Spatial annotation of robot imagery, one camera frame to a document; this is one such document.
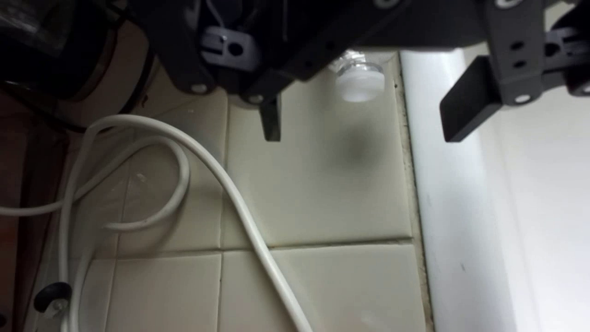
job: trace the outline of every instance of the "tile floor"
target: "tile floor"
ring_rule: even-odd
[[[132,27],[121,33],[139,38]],[[329,74],[292,85],[281,98],[281,142],[263,140],[256,110],[230,105],[219,90],[206,98],[176,92],[162,68],[136,109],[189,133],[228,168],[318,332],[431,330],[396,61],[385,68],[386,92],[357,107],[337,101]],[[79,118],[112,112],[125,99],[119,88],[93,92],[77,105],[84,112]],[[101,138],[91,168],[141,134]],[[174,179],[165,151],[132,157],[79,203],[71,262],[99,238],[99,225],[136,219],[162,204]],[[38,287],[55,280],[55,256],[51,241]],[[171,223],[104,238],[84,286],[80,321],[84,332],[292,330],[232,206],[198,160],[191,160],[189,193]],[[29,315],[31,332],[56,326],[55,319]]]

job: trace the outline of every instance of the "white plastic cap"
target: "white plastic cap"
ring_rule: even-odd
[[[335,88],[348,103],[364,103],[385,90],[385,75],[377,68],[350,66],[337,79]]]

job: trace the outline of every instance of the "black machine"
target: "black machine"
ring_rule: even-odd
[[[486,42],[440,101],[444,138],[458,142],[503,105],[525,105],[565,85],[590,96],[590,0],[551,29],[554,0],[128,0],[173,85],[222,86],[259,107],[280,140],[280,92],[309,79],[346,48],[444,50]]]

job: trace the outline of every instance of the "black metal bracket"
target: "black metal bracket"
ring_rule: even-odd
[[[558,85],[590,96],[587,2],[547,33],[541,2],[490,7],[495,3],[484,3],[490,57],[477,57],[440,101],[447,142],[460,142],[503,105],[530,103]]]

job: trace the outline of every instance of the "bolt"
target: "bolt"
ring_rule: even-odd
[[[530,99],[532,99],[530,94],[519,94],[519,96],[514,98],[514,103],[523,105],[523,103],[527,103]]]
[[[208,86],[198,83],[198,85],[191,85],[189,90],[195,92],[195,94],[206,94]]]
[[[390,9],[390,7],[398,5],[398,3],[399,3],[399,0],[374,0],[374,5],[377,9]]]
[[[495,5],[499,9],[510,9],[510,7],[516,7],[521,0],[495,0]]]
[[[263,96],[261,94],[252,94],[246,98],[246,101],[254,103],[254,105],[259,105],[263,103]]]

